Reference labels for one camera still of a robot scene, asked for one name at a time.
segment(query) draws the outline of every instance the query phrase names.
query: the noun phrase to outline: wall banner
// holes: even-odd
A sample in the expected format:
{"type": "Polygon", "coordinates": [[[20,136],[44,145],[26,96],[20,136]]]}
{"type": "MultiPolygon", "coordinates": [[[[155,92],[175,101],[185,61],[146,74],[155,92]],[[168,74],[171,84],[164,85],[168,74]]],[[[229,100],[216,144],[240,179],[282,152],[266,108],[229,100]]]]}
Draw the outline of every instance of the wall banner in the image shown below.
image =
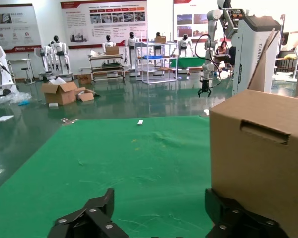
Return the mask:
{"type": "Polygon", "coordinates": [[[0,46],[5,52],[30,52],[41,47],[32,4],[0,5],[0,46]]]}
{"type": "Polygon", "coordinates": [[[101,47],[106,35],[123,46],[129,33],[146,37],[146,0],[61,2],[70,49],[101,47]]]}
{"type": "Polygon", "coordinates": [[[208,10],[202,0],[173,0],[174,8],[174,39],[180,40],[184,34],[194,42],[203,34],[208,33],[208,10]]]}

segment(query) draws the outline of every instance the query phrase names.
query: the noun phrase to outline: reflective floor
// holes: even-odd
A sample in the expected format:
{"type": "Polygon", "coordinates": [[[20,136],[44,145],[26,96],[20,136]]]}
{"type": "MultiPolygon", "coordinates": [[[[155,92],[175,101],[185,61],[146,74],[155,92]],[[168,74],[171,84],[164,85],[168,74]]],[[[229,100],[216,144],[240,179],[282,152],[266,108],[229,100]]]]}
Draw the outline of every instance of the reflective floor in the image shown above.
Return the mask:
{"type": "MultiPolygon", "coordinates": [[[[41,83],[20,84],[21,92],[31,92],[33,99],[27,106],[0,105],[0,117],[14,118],[0,123],[0,186],[35,153],[61,126],[61,119],[115,119],[164,116],[200,115],[204,109],[224,101],[232,95],[232,81],[223,80],[211,96],[202,94],[199,77],[192,75],[172,83],[146,85],[127,79],[102,81],[90,86],[101,97],[91,102],[77,102],[56,109],[45,105],[44,96],[36,93],[41,83]]],[[[273,93],[292,96],[296,84],[275,81],[273,93]]]]}

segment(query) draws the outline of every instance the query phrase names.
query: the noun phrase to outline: screw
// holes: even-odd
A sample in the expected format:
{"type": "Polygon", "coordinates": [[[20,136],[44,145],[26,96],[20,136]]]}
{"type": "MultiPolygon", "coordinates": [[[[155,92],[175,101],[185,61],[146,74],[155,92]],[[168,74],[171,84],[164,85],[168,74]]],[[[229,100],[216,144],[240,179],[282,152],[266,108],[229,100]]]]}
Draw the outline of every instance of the screw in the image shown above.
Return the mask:
{"type": "Polygon", "coordinates": [[[224,226],[224,225],[220,225],[220,228],[221,228],[222,230],[226,230],[226,229],[227,229],[227,227],[224,226]]]}

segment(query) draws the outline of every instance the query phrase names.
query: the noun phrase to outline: cardboard box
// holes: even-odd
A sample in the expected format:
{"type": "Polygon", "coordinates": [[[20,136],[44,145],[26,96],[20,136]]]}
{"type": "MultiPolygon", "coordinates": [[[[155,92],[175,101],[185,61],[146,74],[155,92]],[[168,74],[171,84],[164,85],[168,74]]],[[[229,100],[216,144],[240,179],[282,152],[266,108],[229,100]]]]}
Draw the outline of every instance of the cardboard box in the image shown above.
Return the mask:
{"type": "Polygon", "coordinates": [[[165,44],[167,42],[167,37],[166,36],[156,36],[155,42],[160,43],[160,44],[165,44]]]}
{"type": "Polygon", "coordinates": [[[119,55],[119,46],[107,46],[106,47],[107,55],[119,55]]]}
{"type": "Polygon", "coordinates": [[[94,100],[94,96],[100,96],[96,92],[86,88],[77,88],[75,89],[74,93],[76,98],[83,102],[94,100]]]}
{"type": "Polygon", "coordinates": [[[90,74],[81,74],[81,75],[78,75],[77,78],[78,78],[79,84],[81,85],[91,84],[92,82],[92,78],[90,74]]]}
{"type": "Polygon", "coordinates": [[[249,85],[257,91],[210,111],[212,189],[298,238],[298,98],[259,92],[263,60],[265,51],[249,85]]]}
{"type": "Polygon", "coordinates": [[[65,105],[76,101],[74,90],[77,86],[74,82],[62,85],[43,83],[41,92],[44,93],[46,103],[58,103],[65,105]]]}

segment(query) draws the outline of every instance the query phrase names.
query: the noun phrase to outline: green table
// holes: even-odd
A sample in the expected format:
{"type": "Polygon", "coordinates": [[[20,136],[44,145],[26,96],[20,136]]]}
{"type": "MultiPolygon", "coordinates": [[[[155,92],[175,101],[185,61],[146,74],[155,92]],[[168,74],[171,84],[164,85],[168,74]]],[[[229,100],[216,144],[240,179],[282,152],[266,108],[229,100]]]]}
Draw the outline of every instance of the green table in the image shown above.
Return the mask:
{"type": "MultiPolygon", "coordinates": [[[[202,67],[204,59],[199,57],[179,57],[178,68],[195,68],[202,67]]],[[[170,60],[170,68],[176,68],[176,59],[170,60]]]]}
{"type": "Polygon", "coordinates": [[[0,238],[45,238],[55,219],[108,188],[113,220],[131,238],[204,237],[212,226],[208,118],[138,120],[61,127],[0,188],[0,238]]]}

